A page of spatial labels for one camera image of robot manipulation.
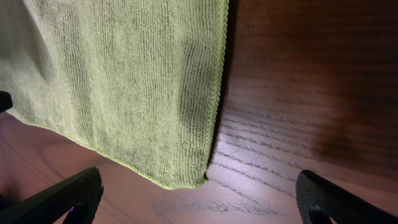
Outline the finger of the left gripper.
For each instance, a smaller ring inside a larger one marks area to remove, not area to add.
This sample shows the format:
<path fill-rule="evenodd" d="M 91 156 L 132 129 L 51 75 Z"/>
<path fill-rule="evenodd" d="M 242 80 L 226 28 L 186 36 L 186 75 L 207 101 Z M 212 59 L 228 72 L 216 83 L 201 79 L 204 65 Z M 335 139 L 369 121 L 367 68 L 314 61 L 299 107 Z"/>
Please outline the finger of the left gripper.
<path fill-rule="evenodd" d="M 0 113 L 13 107 L 11 94 L 6 91 L 0 91 Z"/>

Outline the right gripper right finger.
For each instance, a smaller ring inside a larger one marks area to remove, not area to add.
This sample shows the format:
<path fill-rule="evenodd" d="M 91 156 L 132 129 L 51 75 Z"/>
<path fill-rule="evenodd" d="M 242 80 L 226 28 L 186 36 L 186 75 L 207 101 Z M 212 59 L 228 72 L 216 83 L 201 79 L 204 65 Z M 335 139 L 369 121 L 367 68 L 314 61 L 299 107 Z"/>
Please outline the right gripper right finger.
<path fill-rule="evenodd" d="M 391 223 L 397 217 L 375 207 L 310 170 L 302 170 L 295 184 L 296 201 L 302 222 Z"/>

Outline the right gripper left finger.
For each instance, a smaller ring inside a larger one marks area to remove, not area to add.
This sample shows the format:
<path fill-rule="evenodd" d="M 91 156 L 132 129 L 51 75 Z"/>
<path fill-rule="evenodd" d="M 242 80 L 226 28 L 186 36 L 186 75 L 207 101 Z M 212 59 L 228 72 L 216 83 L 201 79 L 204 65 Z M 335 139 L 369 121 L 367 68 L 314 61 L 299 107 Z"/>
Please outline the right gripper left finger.
<path fill-rule="evenodd" d="M 103 194 L 100 171 L 87 168 L 17 204 L 1 209 L 1 223 L 92 224 Z"/>

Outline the green microfiber cloth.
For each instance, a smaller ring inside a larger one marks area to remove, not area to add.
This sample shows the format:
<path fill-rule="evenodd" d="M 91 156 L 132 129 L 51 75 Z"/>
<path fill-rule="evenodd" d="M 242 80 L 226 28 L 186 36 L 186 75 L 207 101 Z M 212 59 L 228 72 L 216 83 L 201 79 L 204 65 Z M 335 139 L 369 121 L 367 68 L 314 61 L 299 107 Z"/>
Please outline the green microfiber cloth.
<path fill-rule="evenodd" d="M 9 113 L 169 190 L 205 182 L 228 1 L 1 2 Z"/>

